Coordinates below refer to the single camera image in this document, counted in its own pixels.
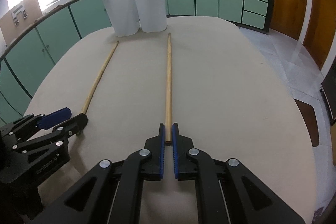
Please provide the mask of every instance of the beige tablecloth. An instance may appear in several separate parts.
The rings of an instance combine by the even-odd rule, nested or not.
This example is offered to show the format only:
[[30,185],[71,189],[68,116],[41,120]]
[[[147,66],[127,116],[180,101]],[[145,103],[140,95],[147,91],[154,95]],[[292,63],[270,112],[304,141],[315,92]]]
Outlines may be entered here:
[[[239,159],[307,224],[315,208],[315,165],[305,123],[263,56],[235,25],[214,17],[175,17],[160,33],[117,38],[113,28],[76,43],[51,70],[26,113],[80,112],[105,58],[83,134],[71,160],[40,187],[48,205],[102,159],[143,148],[165,120],[167,35],[172,35],[173,122],[214,159]],[[141,223],[198,223],[194,183],[174,179],[171,147],[161,182],[145,182]]]

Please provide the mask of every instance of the white cup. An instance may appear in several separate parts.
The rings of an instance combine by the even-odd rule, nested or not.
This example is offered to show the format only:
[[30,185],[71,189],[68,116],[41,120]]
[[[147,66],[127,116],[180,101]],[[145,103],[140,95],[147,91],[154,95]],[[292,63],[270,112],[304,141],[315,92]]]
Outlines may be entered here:
[[139,28],[139,15],[134,0],[102,0],[118,37],[135,34]]
[[141,29],[160,32],[167,28],[165,0],[135,0]]

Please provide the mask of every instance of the metal screw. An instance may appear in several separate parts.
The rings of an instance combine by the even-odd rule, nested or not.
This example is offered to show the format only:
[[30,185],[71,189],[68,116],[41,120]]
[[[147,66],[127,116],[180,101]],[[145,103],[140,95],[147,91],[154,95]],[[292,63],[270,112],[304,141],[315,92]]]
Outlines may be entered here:
[[109,161],[109,160],[102,160],[102,161],[99,163],[99,166],[100,166],[101,168],[109,167],[109,166],[110,166],[110,161]]
[[189,151],[188,151],[188,153],[189,153],[190,155],[193,155],[193,156],[198,155],[199,152],[200,152],[200,151],[199,151],[197,148],[191,148],[191,149],[189,149]]
[[238,166],[239,161],[237,159],[229,159],[229,165],[236,167]]
[[148,156],[149,153],[150,153],[150,151],[148,149],[141,149],[140,152],[139,152],[139,154],[141,156]]

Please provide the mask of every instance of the white floor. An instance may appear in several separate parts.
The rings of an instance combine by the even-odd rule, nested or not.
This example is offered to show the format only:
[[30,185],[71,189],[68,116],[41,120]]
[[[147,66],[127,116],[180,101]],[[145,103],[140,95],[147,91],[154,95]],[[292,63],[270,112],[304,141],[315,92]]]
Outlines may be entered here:
[[245,28],[240,31],[268,60],[290,95],[314,107],[320,137],[320,145],[313,147],[317,174],[315,208],[325,209],[336,191],[336,167],[332,162],[328,113],[319,91],[323,76],[297,40],[274,30],[268,35]]

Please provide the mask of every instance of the tabletop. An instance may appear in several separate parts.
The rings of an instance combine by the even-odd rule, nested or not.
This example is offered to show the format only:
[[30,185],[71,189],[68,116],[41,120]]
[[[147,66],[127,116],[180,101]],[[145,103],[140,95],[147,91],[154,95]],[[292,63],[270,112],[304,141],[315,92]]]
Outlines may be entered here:
[[[95,91],[83,134],[69,139],[70,162],[39,186],[50,204],[102,159],[124,160],[165,121],[167,36],[172,42],[172,116],[180,134],[213,159],[241,161],[310,224],[315,161],[297,105],[264,57],[234,24],[173,17],[163,32],[87,35],[55,65],[26,113],[69,107],[80,113],[102,64],[120,41]],[[140,223],[198,223],[192,181],[174,179],[165,148],[164,179],[145,182]]]

